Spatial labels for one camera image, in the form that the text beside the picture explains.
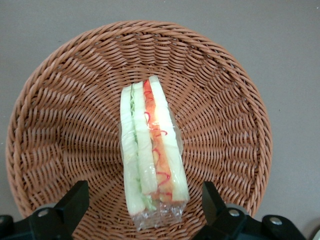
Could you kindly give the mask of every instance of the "metal screw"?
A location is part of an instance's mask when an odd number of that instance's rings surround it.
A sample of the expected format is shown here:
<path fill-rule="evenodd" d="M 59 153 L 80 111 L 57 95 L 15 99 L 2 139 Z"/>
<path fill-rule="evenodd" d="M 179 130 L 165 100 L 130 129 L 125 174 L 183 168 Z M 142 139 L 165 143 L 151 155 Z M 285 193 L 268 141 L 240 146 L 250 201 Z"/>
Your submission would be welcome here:
<path fill-rule="evenodd" d="M 279 218 L 275 217 L 275 216 L 270 217 L 270 221 L 271 221 L 274 225 L 281 225 L 281 224 L 282 224 L 282 221 L 281 221 Z"/>
<path fill-rule="evenodd" d="M 45 215 L 47 215 L 49 213 L 49 209 L 46 208 L 46 209 L 43 209 L 42 211 L 38 212 L 38 217 L 41 218 Z"/>
<path fill-rule="evenodd" d="M 240 216 L 240 213 L 235 210 L 235 209 L 231 209 L 229 210 L 229 214 L 232 216 L 232 217 L 239 217 Z"/>

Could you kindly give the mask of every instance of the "plastic wrap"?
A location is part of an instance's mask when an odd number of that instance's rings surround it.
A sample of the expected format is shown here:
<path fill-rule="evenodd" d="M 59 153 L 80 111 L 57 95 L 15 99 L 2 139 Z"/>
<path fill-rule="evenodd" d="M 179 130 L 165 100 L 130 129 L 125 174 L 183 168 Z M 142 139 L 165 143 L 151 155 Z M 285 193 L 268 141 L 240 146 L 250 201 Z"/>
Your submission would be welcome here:
<path fill-rule="evenodd" d="M 125 198 L 137 230 L 180 222 L 190 199 L 183 145 L 156 76 L 122 90 L 120 118 Z"/>

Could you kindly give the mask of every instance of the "round basket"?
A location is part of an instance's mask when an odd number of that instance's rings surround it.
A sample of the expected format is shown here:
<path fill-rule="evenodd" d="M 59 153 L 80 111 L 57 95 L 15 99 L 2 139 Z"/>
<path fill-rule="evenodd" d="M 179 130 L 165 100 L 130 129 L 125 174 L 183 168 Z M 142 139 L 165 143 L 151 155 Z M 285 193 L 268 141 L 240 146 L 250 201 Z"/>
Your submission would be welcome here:
<path fill-rule="evenodd" d="M 181 130 L 191 199 L 181 223 L 137 232 L 125 201 L 120 93 L 151 75 Z M 188 240 L 206 224 L 204 181 L 256 213 L 271 152 L 264 103 L 230 53 L 174 23 L 124 21 L 80 34 L 33 72 L 14 106 L 6 162 L 24 217 L 88 180 L 90 206 L 75 239 Z"/>

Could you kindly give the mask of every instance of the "basket rim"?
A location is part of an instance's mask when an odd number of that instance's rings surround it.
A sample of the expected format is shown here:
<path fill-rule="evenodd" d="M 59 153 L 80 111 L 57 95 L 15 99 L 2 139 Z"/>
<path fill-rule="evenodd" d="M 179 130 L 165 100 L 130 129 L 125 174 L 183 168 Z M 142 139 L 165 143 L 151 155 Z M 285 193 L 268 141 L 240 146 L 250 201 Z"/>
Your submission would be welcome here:
<path fill-rule="evenodd" d="M 213 56 L 213 58 L 223 66 L 229 66 L 226 62 L 232 62 L 234 65 L 235 71 L 237 74 L 242 75 L 242 84 L 243 87 L 248 89 L 250 96 L 252 99 L 249 99 L 250 104 L 253 108 L 255 108 L 257 113 L 260 113 L 259 121 L 259 131 L 265 133 L 265 137 L 263 138 L 265 144 L 268 146 L 268 149 L 263 149 L 265 156 L 261 157 L 261 160 L 264 161 L 259 166 L 263 165 L 265 169 L 258 170 L 259 176 L 258 179 L 255 179 L 259 184 L 254 183 L 254 195 L 255 199 L 252 203 L 253 209 L 251 215 L 254 216 L 260 206 L 263 196 L 266 192 L 266 187 L 268 185 L 270 172 L 271 172 L 271 162 L 272 162 L 272 152 L 273 152 L 273 143 L 272 143 L 272 132 L 270 120 L 267 114 L 267 110 L 265 104 L 260 96 L 260 93 L 252 82 L 250 77 L 244 68 L 239 64 L 239 62 L 221 45 L 214 43 L 209 38 L 193 31 L 188 28 L 185 28 L 179 24 L 167 21 L 149 21 L 149 20 L 128 20 L 128 21 L 117 21 L 114 23 L 110 23 L 107 25 L 103 25 L 91 30 L 87 30 L 69 41 L 62 44 L 57 50 L 53 51 L 42 63 L 33 71 L 33 73 L 26 80 L 12 110 L 12 114 L 9 120 L 9 126 L 7 131 L 6 138 L 6 169 L 7 169 L 7 177 L 10 185 L 11 192 L 14 196 L 14 200 L 20 213 L 24 217 L 28 214 L 28 207 L 23 205 L 23 202 L 27 201 L 27 195 L 23 191 L 23 186 L 21 186 L 21 176 L 17 176 L 17 172 L 15 171 L 15 165 L 19 164 L 21 149 L 19 149 L 19 144 L 22 140 L 21 130 L 24 126 L 24 119 L 28 112 L 28 106 L 30 104 L 30 99 L 27 96 L 32 95 L 38 89 L 40 83 L 39 78 L 44 75 L 50 73 L 57 64 L 64 58 L 68 56 L 68 53 L 77 51 L 81 49 L 86 43 L 86 40 L 92 40 L 95 38 L 97 41 L 102 38 L 107 38 L 108 36 L 112 36 L 115 33 L 121 34 L 129 29 L 135 29 L 136 31 L 148 30 L 148 32 L 153 32 L 154 34 L 167 33 L 170 31 L 170 37 L 174 37 L 177 39 L 181 39 L 188 44 L 191 44 L 194 47 L 199 48 L 202 52 L 209 56 Z"/>

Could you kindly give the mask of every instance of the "gray table surface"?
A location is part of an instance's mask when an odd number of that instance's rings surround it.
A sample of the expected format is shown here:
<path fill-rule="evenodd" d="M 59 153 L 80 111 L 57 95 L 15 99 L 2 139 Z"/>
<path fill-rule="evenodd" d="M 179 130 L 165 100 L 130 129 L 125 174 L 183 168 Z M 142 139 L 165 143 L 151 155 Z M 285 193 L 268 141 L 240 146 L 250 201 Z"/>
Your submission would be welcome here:
<path fill-rule="evenodd" d="M 36 67 L 84 31 L 124 20 L 176 22 L 224 46 L 246 69 L 273 133 L 269 184 L 255 218 L 320 227 L 320 0 L 1 0 L 0 214 L 21 215 L 6 173 L 14 103 Z"/>

